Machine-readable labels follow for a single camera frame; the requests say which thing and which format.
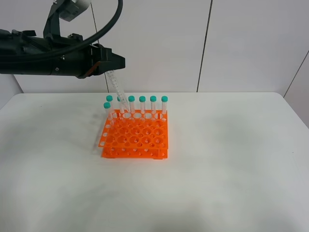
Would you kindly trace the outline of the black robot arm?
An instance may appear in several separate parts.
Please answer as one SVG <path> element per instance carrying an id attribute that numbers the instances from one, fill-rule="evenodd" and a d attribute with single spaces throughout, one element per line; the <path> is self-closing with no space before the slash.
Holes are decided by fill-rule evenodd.
<path id="1" fill-rule="evenodd" d="M 107 71 L 125 68 L 124 57 L 98 43 L 90 44 L 86 48 L 74 50 L 57 58 L 37 60 L 31 58 L 31 55 L 40 55 L 66 48 L 82 41 L 82 35 L 75 33 L 67 38 L 59 37 L 52 40 L 51 38 L 37 37 L 33 30 L 7 31 L 2 29 L 0 31 L 0 54 L 13 58 L 22 55 L 27 58 L 24 61 L 1 61 L 0 72 L 20 75 L 75 76 L 85 79 Z"/>

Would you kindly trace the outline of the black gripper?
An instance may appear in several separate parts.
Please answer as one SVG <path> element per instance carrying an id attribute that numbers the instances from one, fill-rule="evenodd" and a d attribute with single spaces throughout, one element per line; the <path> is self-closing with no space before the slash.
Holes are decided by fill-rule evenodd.
<path id="1" fill-rule="evenodd" d="M 101 75 L 107 71 L 124 69 L 125 67 L 126 59 L 124 57 L 114 54 L 110 48 L 96 43 L 88 47 L 82 71 L 77 78 L 85 79 L 93 75 Z"/>

